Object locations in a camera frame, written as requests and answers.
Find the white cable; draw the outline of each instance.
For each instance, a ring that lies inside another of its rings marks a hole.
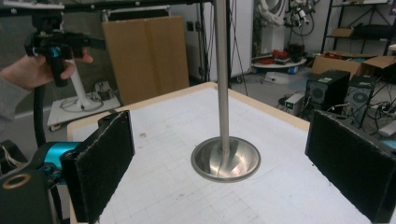
[[[21,167],[21,166],[23,166],[23,165],[25,164],[25,162],[21,162],[21,161],[17,161],[17,160],[15,160],[15,159],[13,159],[13,158],[11,157],[11,155],[9,155],[7,149],[6,149],[3,145],[1,146],[1,148],[4,150],[4,154],[5,154],[5,157],[6,157],[6,161],[7,161],[8,165],[9,165],[10,167],[12,167],[12,168],[18,168],[18,167]]]
[[[330,107],[327,111],[334,110],[336,107],[339,107],[339,106],[346,106],[346,105],[349,105],[349,103],[343,104],[343,105],[334,105],[334,106]]]

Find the red object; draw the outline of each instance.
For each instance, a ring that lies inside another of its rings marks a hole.
[[[341,59],[341,57],[339,55],[332,54],[332,53],[325,53],[324,57],[325,58],[331,58],[331,59]]]
[[[289,58],[289,54],[285,51],[280,51],[277,49],[273,50],[273,56],[274,58],[278,58],[278,59],[288,59]]]
[[[271,64],[274,62],[275,62],[274,58],[262,58],[262,59],[256,60],[256,63],[262,63],[262,64]]]

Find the black box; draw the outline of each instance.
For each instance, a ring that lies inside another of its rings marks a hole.
[[[329,70],[306,81],[305,98],[309,104],[321,110],[331,110],[341,114],[347,95],[350,73]]]
[[[317,110],[305,155],[373,223],[389,223],[396,204],[393,148],[347,119]]]

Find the power supply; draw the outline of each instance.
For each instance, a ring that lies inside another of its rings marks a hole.
[[[288,114],[298,116],[303,111],[304,96],[295,93],[285,101],[285,109]]]
[[[346,106],[344,115],[352,119],[352,125],[360,128],[367,113],[373,92],[376,77],[353,76],[349,82],[346,95]]]
[[[347,96],[349,72],[328,70],[306,81],[305,97],[313,107],[326,111],[332,106],[342,105]],[[335,114],[341,114],[342,107],[336,107]]]

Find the black foam panel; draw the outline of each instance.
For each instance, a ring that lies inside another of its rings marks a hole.
[[[78,222],[99,219],[134,155],[129,111],[98,123],[87,140],[61,157]]]
[[[315,111],[305,154],[373,223],[388,223],[396,203],[394,149],[339,115]]]

